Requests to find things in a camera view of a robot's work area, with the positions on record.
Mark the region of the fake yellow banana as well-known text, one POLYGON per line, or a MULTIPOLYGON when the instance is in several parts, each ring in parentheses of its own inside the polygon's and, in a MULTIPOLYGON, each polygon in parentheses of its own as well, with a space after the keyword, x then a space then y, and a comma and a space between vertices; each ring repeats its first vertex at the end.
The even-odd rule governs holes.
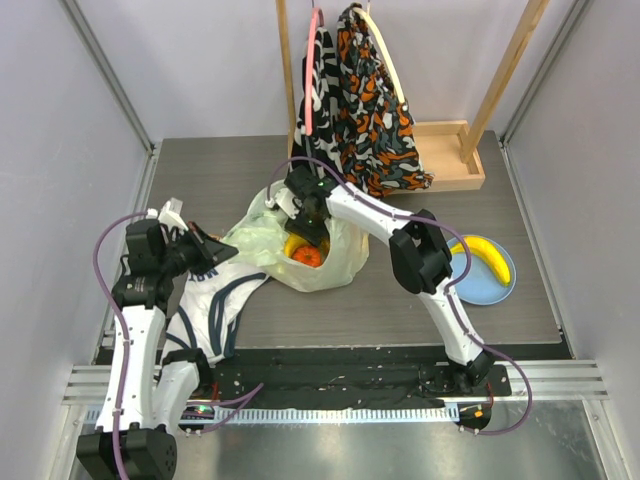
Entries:
POLYGON ((454 240, 449 250, 451 255, 462 255, 464 258, 462 271, 454 277, 455 280, 462 281, 466 277, 465 271, 471 269, 473 258, 477 257, 490 269, 501 286, 511 285, 512 273, 506 256, 489 239, 466 235, 462 241, 454 240))
POLYGON ((297 249, 307 245, 308 242, 301 236, 290 234, 284 245, 284 254, 288 258, 292 258, 297 249))

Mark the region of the fake orange tangerine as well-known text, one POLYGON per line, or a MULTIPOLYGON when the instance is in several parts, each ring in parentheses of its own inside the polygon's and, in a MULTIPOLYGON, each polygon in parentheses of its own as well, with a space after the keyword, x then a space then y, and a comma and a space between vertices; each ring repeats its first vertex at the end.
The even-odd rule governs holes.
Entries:
POLYGON ((322 252, 312 245, 305 245, 297 248, 292 259, 312 268, 318 268, 324 263, 322 252))

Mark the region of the green avocado print plastic bag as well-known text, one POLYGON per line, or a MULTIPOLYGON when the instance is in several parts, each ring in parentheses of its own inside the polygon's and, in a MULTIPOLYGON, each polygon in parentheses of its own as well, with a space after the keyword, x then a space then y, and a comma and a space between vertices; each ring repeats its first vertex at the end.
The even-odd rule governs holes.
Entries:
POLYGON ((325 221, 328 251, 320 266, 290 259, 285 254, 287 219, 283 211, 267 206, 267 193, 261 190, 245 216, 223 237, 224 243, 238 249, 231 261, 256 267, 303 293, 348 285, 367 262, 369 235, 347 221, 333 218, 325 221))

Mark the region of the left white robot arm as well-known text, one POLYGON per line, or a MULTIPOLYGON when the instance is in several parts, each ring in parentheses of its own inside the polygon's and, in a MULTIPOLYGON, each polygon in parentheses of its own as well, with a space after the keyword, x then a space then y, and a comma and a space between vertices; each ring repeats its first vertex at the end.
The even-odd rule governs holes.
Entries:
POLYGON ((156 362, 173 281, 208 273, 238 251, 194 222, 168 224, 140 212, 113 224, 126 227, 126 252, 117 282, 103 289, 116 317, 111 373, 95 430, 79 437, 76 457, 93 479, 171 479, 187 402, 213 385, 199 347, 156 362))

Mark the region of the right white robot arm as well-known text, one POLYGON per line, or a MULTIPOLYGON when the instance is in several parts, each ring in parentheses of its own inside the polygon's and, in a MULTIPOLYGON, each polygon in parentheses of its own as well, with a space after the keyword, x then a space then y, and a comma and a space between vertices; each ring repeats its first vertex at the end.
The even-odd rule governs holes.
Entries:
POLYGON ((326 220, 344 220, 388 247, 396 281, 417 295, 444 342, 453 387, 465 395, 483 388, 495 357, 459 299, 452 254, 433 214, 397 209, 303 166, 290 171, 284 185, 276 204, 289 216, 289 231, 316 243, 326 220))

